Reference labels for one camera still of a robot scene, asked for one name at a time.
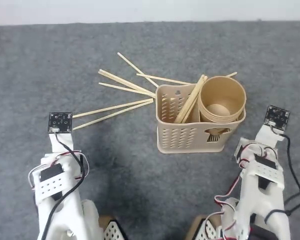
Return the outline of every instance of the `cup rim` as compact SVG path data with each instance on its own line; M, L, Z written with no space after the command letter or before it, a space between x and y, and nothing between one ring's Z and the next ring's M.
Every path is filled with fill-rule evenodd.
M242 107L241 107L236 113L234 113L234 114L232 114L232 115L229 115L229 116L226 116L226 117L221 117L220 115L216 115L216 114L210 112L210 111L205 107L205 105L203 104L202 99L201 99L201 92L202 92L202 89L203 89L203 87L205 86L205 84L206 84L207 82L209 82L209 81L211 81L211 80L213 80L213 79L216 79L216 78L225 78L225 79L229 79L229 80L235 82L235 83L241 88L241 90L243 91L244 102L243 102L243 104L242 104ZM207 115L210 115L210 116L213 117L213 118L222 119L222 120L228 120L228 119L229 119L229 120L232 121L233 119L236 119L236 118L241 114L241 112L243 111L243 109L245 108L246 102L247 102L247 94L246 94L246 91L245 91L244 87L241 85L240 82L238 82L237 80L235 80L234 78L229 77L229 76L213 76L213 77L210 77L210 78L207 79L207 80L204 82L204 84L201 86L200 91L199 91L199 95L198 95L198 106L199 106L199 111L200 111L202 114L204 114L204 112L206 112Z

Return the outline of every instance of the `wooden chopstick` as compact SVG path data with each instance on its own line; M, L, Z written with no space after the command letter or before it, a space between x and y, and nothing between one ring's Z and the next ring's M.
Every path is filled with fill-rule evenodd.
M183 124L186 122L186 116L188 117L192 108L194 107L194 101L197 99L199 91L201 86L205 83L205 81L208 79L207 76L202 75L200 79L198 80L197 84L195 85L194 89L192 90L190 96L184 103L181 111L179 112L178 116L176 116L176 119L174 120L175 124Z
M146 103L146 102L148 102L150 100L152 100L152 99L148 98L148 99L141 100L141 101L133 101L133 102L128 102L128 103L121 104L121 105L110 106L110 107L101 108L101 109L94 110L94 111L88 111L88 112L84 112L84 113L79 113L79 114L76 114L76 115L72 116L72 118L75 119L75 118L79 118L79 117L83 117L83 116L87 116L87 115L91 115L91 114L97 114L97 113L101 113L101 112L105 112L105 111L109 111L109 110L113 110L113 109L119 109L119 108L123 108L123 107L128 107L128 106L131 106L131 105L143 104L143 103Z
M136 94L143 94L143 95L150 96L152 98L156 98L156 95L154 93L147 93L145 91L137 91L137 90L134 90L131 88L116 86L116 85L107 84L107 83L103 83L103 82L99 82L99 84L102 86L106 86L106 87L110 87L110 88L114 88L114 89L120 89L120 90L124 90L124 91L128 91L128 92L132 92L132 93L136 93Z
M129 64L131 67L133 67L138 73L144 74L139 68L137 68L136 65L134 65L132 62L130 62L125 56L123 56L120 52L117 53L120 58L122 58L127 64ZM156 84L151 78L149 77L144 77L147 79L150 83L152 83L156 88L159 87L158 84Z
M231 78L231 77L233 77L234 75L237 75L238 73L235 71L235 72L233 72L233 73L231 73L231 74L229 74L229 75L227 75L226 77L229 77L229 78Z
M137 73L137 75L140 76L140 77L144 77L144 78L157 79L157 80L170 82L170 83L175 83L175 84L181 84L181 85L190 85L190 84L192 84L190 82L178 81L178 80L173 80L173 79L159 77L159 76L152 76L152 75L146 75L146 74L140 74L140 73Z
M123 113L125 113L125 112L131 111L131 110L133 110L133 109L140 108L140 107L145 106L145 105L148 105L148 104L152 104L153 102L154 102L154 100L151 98L150 100L148 100L148 101L146 101L146 102L144 102L144 103L141 103L141 104L138 104L138 105L135 105L135 106L131 106L131 107L125 108L125 109L123 109L123 110L114 112L114 113L109 114L109 115L107 115L107 116L104 116L104 117L98 118L98 119L96 119L96 120L89 121L89 122L87 122L87 123L85 123L85 124L76 126L75 128L73 128L73 130L82 129L82 128L87 127L87 126L90 126L90 125L92 125L92 124L96 124L96 123L101 122L101 121L103 121L103 120L112 118L112 117L114 117L114 116L116 116L116 115L123 114Z
M143 87L140 87L140 86L138 86L138 85L136 85L136 84L134 84L132 82L129 82L129 81L127 81L127 80L125 80L125 79L123 79L121 77L118 77L118 76L116 76L114 74L111 74L110 72L107 72L105 70L100 69L98 71L98 73L100 75L106 77L106 78L112 79L112 80L114 80L114 81L116 81L116 82L118 82L120 84L126 85L127 87L132 88L134 90L142 91L142 92L146 92L146 93L150 93L150 94L154 94L154 92L151 92L151 91L149 91L147 89L144 89Z

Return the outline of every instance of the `white wall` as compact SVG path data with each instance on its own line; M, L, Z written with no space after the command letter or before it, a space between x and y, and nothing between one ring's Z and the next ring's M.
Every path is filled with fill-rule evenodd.
M0 0L0 25L300 20L300 0Z

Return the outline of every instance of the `gray carpet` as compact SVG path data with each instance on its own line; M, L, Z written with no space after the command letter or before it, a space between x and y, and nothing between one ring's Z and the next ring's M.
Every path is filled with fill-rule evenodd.
M116 216L130 240L182 240L195 216L219 210L213 196L224 193L239 171L232 160L239 137L255 138L269 104L291 110L286 133L300 179L300 22L0 27L0 240L37 238L27 174L50 152L49 112L80 113L146 98L98 85L112 84L99 68L154 91L117 52L145 73L193 83L202 73L238 71L247 92L247 118L221 153L161 154L154 104L73 133L75 148L91 165L82 198L93 200L100 214ZM106 114L75 119L74 125ZM285 197L297 191L286 144L278 145ZM289 219L292 239L300 240L300 209Z

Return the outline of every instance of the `beige plastic basket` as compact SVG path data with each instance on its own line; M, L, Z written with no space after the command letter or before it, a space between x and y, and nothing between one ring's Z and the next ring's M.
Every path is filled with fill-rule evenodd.
M224 149L228 138L246 118L244 109L238 121L200 122L200 113L196 104L187 123L173 123L194 87L195 84L161 85L156 90L157 147L164 154L220 152ZM224 129L224 131L213 135L209 133L211 129Z

